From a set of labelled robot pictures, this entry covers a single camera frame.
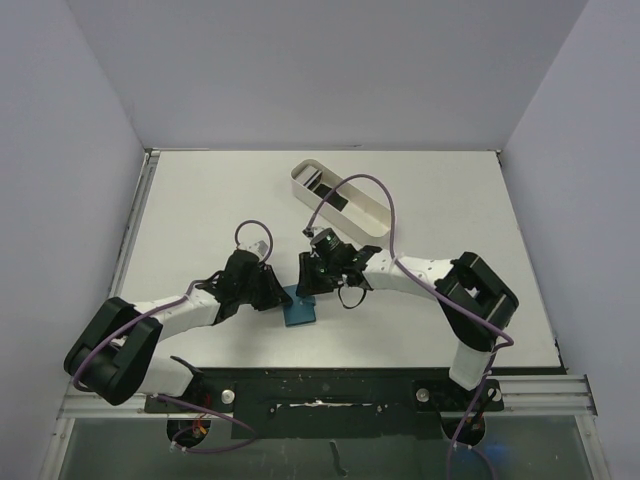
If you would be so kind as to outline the blue leather card holder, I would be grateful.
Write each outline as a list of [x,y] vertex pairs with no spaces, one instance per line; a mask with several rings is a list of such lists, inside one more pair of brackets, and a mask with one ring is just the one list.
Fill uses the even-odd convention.
[[284,288],[291,302],[282,307],[284,325],[286,328],[299,327],[316,322],[316,299],[314,296],[299,297],[297,286],[289,285]]

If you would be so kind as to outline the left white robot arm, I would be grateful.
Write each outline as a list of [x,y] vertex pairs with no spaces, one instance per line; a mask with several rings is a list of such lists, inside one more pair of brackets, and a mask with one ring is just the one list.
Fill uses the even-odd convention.
[[263,312],[291,304],[272,267],[259,254],[238,249],[222,270],[192,281],[181,295],[137,303],[107,299],[67,353],[63,368],[77,389],[113,406],[135,394],[160,394],[190,411],[204,395],[196,380],[199,371],[179,357],[158,357],[158,344],[218,325],[243,305]]

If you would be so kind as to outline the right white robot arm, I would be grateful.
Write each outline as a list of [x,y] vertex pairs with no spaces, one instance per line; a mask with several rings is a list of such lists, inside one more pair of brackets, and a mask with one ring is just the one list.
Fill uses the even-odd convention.
[[356,288],[432,297],[458,340],[446,399],[459,409],[478,401],[497,339],[506,337],[504,329],[519,307],[515,293],[480,256],[465,252],[431,260],[396,256],[379,246],[357,249],[331,228],[307,228],[304,235],[310,250],[299,255],[297,296]]

